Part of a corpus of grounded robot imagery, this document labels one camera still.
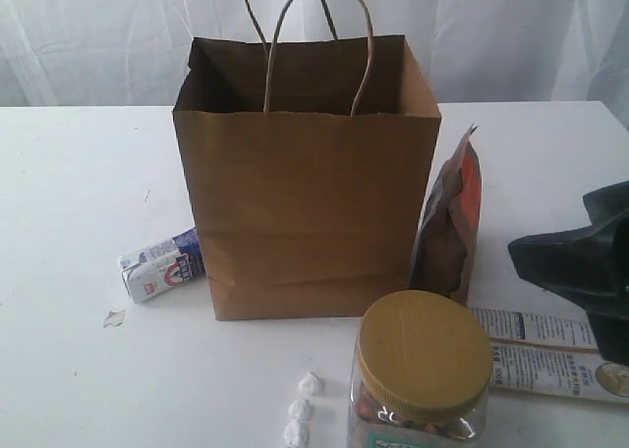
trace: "plastic jar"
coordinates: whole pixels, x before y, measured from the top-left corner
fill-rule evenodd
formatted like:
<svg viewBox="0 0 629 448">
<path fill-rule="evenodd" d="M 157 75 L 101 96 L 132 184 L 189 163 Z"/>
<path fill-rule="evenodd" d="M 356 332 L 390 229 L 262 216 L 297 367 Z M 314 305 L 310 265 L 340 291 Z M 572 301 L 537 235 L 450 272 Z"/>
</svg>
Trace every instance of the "plastic jar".
<svg viewBox="0 0 629 448">
<path fill-rule="evenodd" d="M 385 296 L 361 323 L 348 448 L 475 446 L 491 371 L 489 339 L 467 309 L 423 291 Z"/>
</svg>

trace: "white curtain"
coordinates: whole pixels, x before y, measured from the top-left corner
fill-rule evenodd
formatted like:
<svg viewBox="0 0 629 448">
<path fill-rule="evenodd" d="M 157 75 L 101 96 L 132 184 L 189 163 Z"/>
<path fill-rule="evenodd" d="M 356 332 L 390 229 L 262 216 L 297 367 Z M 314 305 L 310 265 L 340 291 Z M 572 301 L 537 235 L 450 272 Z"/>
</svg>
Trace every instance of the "white curtain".
<svg viewBox="0 0 629 448">
<path fill-rule="evenodd" d="M 353 0 L 328 0 L 340 36 Z M 270 38 L 285 0 L 251 0 Z M 366 0 L 439 101 L 599 99 L 629 125 L 629 0 Z M 283 40 L 329 38 L 298 0 Z M 0 105 L 172 104 L 192 35 L 257 41 L 242 0 L 0 0 Z"/>
</svg>

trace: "jar lid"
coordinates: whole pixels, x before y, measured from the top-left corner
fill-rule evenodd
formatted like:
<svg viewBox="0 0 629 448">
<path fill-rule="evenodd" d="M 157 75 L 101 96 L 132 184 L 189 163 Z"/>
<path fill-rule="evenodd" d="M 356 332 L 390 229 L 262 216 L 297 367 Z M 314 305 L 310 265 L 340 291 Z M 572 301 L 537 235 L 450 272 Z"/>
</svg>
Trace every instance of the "jar lid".
<svg viewBox="0 0 629 448">
<path fill-rule="evenodd" d="M 417 422 L 463 417 L 483 398 L 492 372 L 489 339 L 472 314 L 442 296 L 401 291 L 365 313 L 358 363 L 384 407 Z"/>
</svg>

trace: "black plastic object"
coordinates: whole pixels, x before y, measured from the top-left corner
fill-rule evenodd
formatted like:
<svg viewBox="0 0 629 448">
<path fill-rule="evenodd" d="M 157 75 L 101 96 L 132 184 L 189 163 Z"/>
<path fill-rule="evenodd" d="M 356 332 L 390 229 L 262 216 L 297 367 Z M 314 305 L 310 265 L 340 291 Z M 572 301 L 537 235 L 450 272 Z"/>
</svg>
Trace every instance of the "black plastic object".
<svg viewBox="0 0 629 448">
<path fill-rule="evenodd" d="M 601 355 L 629 365 L 629 182 L 586 194 L 593 225 L 509 244 L 518 275 L 588 313 Z"/>
</svg>

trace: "paper bag handle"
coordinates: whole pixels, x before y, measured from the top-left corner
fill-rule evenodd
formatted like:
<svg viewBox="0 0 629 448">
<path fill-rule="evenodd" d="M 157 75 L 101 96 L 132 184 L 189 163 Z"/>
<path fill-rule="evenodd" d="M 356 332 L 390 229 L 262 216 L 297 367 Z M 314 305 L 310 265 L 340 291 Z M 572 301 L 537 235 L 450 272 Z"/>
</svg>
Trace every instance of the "paper bag handle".
<svg viewBox="0 0 629 448">
<path fill-rule="evenodd" d="M 321 6 L 323 7 L 323 13 L 325 14 L 325 19 L 327 20 L 327 26 L 330 28 L 330 32 L 332 33 L 332 37 L 334 40 L 338 40 L 338 34 L 336 33 L 336 27 L 334 26 L 334 22 L 332 21 L 332 15 L 330 14 L 330 8 L 327 7 L 327 2 L 325 0 L 320 0 Z M 256 29 L 257 36 L 259 40 L 262 42 L 262 50 L 264 50 L 264 56 L 268 61 L 268 47 L 266 46 L 266 38 L 264 37 L 264 32 L 262 32 L 261 27 L 259 26 L 259 22 L 254 15 L 254 10 L 252 9 L 252 5 L 249 0 L 245 0 L 245 6 L 247 7 L 247 12 L 249 13 L 249 18 L 252 20 L 252 24 Z"/>
<path fill-rule="evenodd" d="M 282 12 L 279 15 L 279 19 L 277 20 L 277 26 L 275 26 L 275 33 L 273 34 L 273 41 L 271 42 L 271 50 L 268 56 L 268 66 L 266 67 L 266 89 L 264 90 L 264 108 L 263 112 L 270 111 L 270 99 L 271 99 L 271 82 L 273 79 L 273 67 L 275 65 L 275 56 L 277 52 L 277 39 L 279 38 L 279 32 L 282 29 L 282 23 L 284 22 L 284 18 L 286 17 L 286 12 L 288 8 L 290 8 L 291 4 L 293 4 L 295 0 L 288 0 L 286 4 L 282 8 Z M 365 67 L 365 74 L 363 75 L 363 79 L 361 80 L 361 84 L 358 87 L 358 91 L 354 96 L 354 102 L 352 102 L 352 110 L 350 111 L 350 116 L 353 116 L 356 113 L 356 108 L 361 102 L 361 97 L 363 96 L 363 91 L 365 90 L 365 86 L 367 85 L 367 81 L 369 80 L 370 73 L 372 72 L 372 55 L 373 55 L 373 26 L 372 26 L 372 16 L 370 15 L 370 10 L 367 8 L 365 1 L 357 0 L 361 6 L 363 6 L 363 11 L 365 12 L 365 19 L 367 20 L 367 66 Z"/>
</svg>

